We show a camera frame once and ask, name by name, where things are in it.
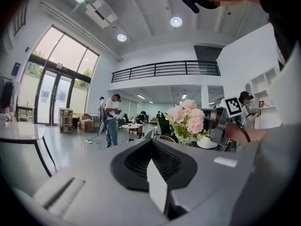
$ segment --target blue jeans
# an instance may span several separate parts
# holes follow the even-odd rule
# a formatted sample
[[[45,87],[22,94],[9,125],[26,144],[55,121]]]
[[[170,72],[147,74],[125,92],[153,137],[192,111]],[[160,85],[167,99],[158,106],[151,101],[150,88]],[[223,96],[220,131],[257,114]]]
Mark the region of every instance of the blue jeans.
[[[116,118],[107,120],[107,130],[105,132],[106,144],[118,145],[117,144],[117,127],[116,127]]]

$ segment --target white pillar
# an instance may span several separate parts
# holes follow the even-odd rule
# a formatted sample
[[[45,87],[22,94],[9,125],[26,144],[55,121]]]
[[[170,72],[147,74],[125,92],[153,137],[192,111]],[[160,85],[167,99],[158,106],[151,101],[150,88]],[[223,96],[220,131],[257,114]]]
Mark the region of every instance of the white pillar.
[[[202,108],[209,108],[208,86],[202,85],[201,89]]]

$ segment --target white vase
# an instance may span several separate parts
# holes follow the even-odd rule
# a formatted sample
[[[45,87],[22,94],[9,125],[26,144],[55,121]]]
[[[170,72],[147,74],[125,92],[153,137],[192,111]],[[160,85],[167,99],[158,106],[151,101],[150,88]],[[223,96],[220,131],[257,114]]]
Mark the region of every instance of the white vase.
[[[217,143],[212,142],[208,137],[201,138],[200,141],[197,141],[197,145],[204,149],[211,149],[217,147]]]

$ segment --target flower bouquet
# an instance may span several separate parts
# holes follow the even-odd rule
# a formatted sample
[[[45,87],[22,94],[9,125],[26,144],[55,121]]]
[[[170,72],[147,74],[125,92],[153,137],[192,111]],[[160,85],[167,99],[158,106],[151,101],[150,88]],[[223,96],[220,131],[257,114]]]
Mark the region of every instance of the flower bouquet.
[[[180,105],[171,108],[164,113],[166,120],[174,128],[175,136],[179,143],[200,141],[203,137],[210,138],[210,132],[204,130],[204,113],[197,108],[194,100],[185,100]]]

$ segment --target balcony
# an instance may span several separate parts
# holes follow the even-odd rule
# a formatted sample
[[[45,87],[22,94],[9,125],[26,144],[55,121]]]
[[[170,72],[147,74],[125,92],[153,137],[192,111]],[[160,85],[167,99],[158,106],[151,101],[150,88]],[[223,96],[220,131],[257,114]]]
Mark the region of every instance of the balcony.
[[[141,65],[112,73],[111,82],[143,79],[169,75],[213,75],[220,76],[216,62],[185,60]]]

